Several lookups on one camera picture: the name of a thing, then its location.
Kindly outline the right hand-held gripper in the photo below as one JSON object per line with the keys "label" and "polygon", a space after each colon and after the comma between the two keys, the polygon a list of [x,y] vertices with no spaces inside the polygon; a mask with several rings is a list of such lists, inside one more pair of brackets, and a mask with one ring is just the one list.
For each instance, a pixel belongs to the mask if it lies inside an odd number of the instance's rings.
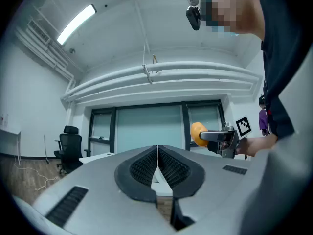
{"label": "right hand-held gripper", "polygon": [[200,132],[199,138],[208,141],[207,149],[223,158],[234,159],[240,148],[247,144],[247,137],[240,137],[239,132],[225,122],[219,131]]}

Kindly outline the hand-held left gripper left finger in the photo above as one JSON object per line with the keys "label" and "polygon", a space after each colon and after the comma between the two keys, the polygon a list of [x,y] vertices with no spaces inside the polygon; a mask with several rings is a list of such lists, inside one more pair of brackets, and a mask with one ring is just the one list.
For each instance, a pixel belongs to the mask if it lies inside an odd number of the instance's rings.
{"label": "hand-held left gripper left finger", "polygon": [[88,162],[45,190],[33,207],[57,234],[172,235],[151,188],[157,147]]}

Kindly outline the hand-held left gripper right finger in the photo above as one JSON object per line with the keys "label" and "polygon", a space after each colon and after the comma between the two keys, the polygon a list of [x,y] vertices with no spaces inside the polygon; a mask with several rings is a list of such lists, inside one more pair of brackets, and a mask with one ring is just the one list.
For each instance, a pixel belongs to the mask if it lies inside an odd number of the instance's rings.
{"label": "hand-held left gripper right finger", "polygon": [[239,235],[250,163],[158,147],[158,167],[172,190],[170,223],[159,235]]}

